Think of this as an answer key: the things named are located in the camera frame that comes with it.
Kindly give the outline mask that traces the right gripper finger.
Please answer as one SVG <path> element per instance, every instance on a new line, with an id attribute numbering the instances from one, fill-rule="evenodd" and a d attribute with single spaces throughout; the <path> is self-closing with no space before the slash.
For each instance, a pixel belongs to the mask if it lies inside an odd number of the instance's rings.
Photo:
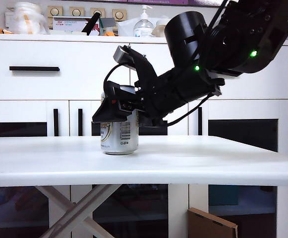
<path id="1" fill-rule="evenodd" d="M 134 86 L 106 81 L 104 93 L 105 98 L 93 115 L 93 122 L 126 121 L 135 109 L 143 109 Z"/>

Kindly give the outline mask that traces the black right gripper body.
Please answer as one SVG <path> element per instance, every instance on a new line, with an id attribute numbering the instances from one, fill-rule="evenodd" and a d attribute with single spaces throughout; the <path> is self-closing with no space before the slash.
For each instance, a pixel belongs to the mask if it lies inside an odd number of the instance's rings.
<path id="1" fill-rule="evenodd" d="M 176 89 L 181 69 L 174 67 L 158 76 L 142 54 L 131 50 L 131 56 L 138 76 L 135 86 L 139 90 L 136 94 L 142 114 L 147 118 L 144 125 L 161 124 L 168 113 L 183 106 L 183 99 Z"/>

